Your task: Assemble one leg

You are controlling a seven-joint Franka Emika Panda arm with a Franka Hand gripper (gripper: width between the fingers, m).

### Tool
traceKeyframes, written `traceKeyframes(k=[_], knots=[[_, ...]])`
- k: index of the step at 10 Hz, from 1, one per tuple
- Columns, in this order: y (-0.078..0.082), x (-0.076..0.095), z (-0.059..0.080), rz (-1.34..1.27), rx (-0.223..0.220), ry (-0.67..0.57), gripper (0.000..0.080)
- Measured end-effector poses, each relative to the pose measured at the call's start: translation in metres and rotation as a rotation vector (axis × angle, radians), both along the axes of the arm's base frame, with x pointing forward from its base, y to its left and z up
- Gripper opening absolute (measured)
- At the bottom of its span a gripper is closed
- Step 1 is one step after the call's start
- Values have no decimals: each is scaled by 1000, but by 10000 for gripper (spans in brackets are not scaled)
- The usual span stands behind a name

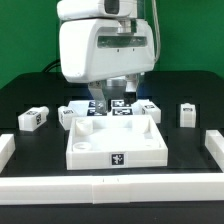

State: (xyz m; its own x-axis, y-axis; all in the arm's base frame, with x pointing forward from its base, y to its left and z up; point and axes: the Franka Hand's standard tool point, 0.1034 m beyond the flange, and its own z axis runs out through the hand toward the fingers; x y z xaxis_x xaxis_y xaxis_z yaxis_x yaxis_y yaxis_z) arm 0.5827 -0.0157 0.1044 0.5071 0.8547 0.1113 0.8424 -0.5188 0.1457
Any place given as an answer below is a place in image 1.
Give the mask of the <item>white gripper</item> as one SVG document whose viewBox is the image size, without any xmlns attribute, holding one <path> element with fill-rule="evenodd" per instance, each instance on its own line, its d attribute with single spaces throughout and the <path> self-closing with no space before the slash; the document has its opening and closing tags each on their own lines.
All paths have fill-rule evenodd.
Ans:
<svg viewBox="0 0 224 224">
<path fill-rule="evenodd" d="M 135 98 L 136 73 L 154 68 L 153 34 L 147 22 L 138 19 L 135 33 L 118 33 L 119 28 L 119 22 L 112 19 L 68 21 L 60 28 L 62 73 L 70 83 L 90 82 L 88 89 L 97 112 L 107 109 L 103 85 L 98 80 L 126 75 L 124 96 Z"/>
</svg>

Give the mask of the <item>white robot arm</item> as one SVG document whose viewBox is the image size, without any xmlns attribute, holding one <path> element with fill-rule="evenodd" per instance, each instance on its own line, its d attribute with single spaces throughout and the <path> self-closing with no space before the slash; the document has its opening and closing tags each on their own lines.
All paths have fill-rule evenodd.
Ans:
<svg viewBox="0 0 224 224">
<path fill-rule="evenodd" d="M 151 27 L 137 15 L 137 0 L 60 0 L 57 14 L 61 70 L 70 83 L 86 83 L 99 113 L 123 87 L 136 100 L 139 76 L 154 68 Z"/>
</svg>

